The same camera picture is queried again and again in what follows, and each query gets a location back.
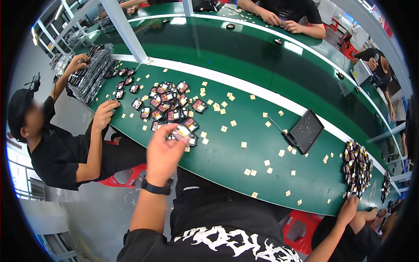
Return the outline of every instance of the black shirt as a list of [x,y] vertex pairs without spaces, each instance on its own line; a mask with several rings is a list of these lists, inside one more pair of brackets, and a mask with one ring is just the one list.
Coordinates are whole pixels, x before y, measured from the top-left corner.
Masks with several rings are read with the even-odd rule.
[[259,6],[283,20],[299,22],[303,16],[312,24],[322,24],[318,9],[312,0],[259,0]]
[[[377,49],[368,48],[367,50],[356,54],[355,58],[362,59],[364,61],[368,61],[368,60],[370,60],[370,58],[374,58],[374,56],[376,54],[380,55],[380,53],[378,52]],[[381,65],[381,59],[380,58],[378,59],[377,63],[378,63],[377,68],[374,71],[372,71],[372,74],[374,75],[373,76],[374,77],[373,81],[377,85],[377,87],[379,87],[383,92],[385,92],[385,91],[387,91],[388,83],[390,83],[391,75],[384,73],[383,66]]]
[[32,166],[48,186],[78,190],[81,184],[89,182],[77,183],[76,171],[78,163],[87,163],[90,139],[85,135],[73,137],[70,132],[50,123],[55,115],[54,100],[51,96],[44,102],[44,114],[41,141],[32,153],[28,148]]
[[273,212],[242,201],[211,203],[184,214],[172,239],[149,229],[127,233],[118,262],[288,261],[297,252],[284,244]]

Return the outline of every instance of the black cap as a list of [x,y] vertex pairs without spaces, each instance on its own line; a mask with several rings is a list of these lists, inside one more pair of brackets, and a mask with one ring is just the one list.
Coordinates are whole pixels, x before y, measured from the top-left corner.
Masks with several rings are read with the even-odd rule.
[[25,123],[25,113],[31,108],[34,93],[29,89],[17,90],[10,100],[7,112],[10,133],[17,141],[21,142],[21,128]]

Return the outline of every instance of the black wristwatch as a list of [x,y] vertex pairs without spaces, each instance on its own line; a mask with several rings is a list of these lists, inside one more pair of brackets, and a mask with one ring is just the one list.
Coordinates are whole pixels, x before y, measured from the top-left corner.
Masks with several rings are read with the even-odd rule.
[[170,186],[172,185],[172,183],[173,183],[173,178],[170,178],[167,181],[167,185],[165,187],[157,187],[148,183],[147,180],[144,178],[142,180],[141,188],[153,194],[169,195],[171,192]]

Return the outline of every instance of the white graphic print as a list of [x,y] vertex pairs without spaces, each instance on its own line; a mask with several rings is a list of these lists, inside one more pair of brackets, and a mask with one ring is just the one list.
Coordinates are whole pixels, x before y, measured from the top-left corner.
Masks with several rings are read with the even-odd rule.
[[[213,234],[218,234],[217,240],[211,241],[208,237]],[[243,241],[238,243],[236,241],[228,241],[230,237],[235,237],[241,235],[243,237]],[[236,229],[230,232],[226,232],[223,226],[213,226],[211,229],[207,229],[206,227],[201,228],[193,228],[191,230],[185,231],[183,236],[178,236],[174,239],[174,242],[182,239],[185,241],[186,239],[192,238],[193,241],[196,243],[191,243],[191,245],[197,245],[200,243],[206,244],[211,250],[218,251],[216,248],[222,245],[226,245],[230,247],[234,251],[233,257],[238,257],[240,254],[245,252],[246,250],[252,249],[253,255],[255,256],[255,260],[258,258],[262,258],[265,260],[269,260],[272,262],[301,262],[302,260],[298,256],[298,254],[293,251],[293,249],[289,249],[284,246],[274,247],[273,243],[268,245],[268,239],[265,239],[265,251],[261,251],[258,253],[261,246],[257,242],[258,234],[252,234],[249,236],[246,234],[245,231]]]

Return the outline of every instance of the black tray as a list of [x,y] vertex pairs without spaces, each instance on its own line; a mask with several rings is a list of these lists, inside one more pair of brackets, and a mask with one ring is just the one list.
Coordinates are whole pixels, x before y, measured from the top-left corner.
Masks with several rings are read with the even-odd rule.
[[294,140],[296,143],[292,143],[298,148],[298,150],[304,155],[306,154],[313,144],[317,141],[324,126],[318,120],[314,112],[309,109],[301,117],[300,121],[296,126],[288,133],[288,140]]

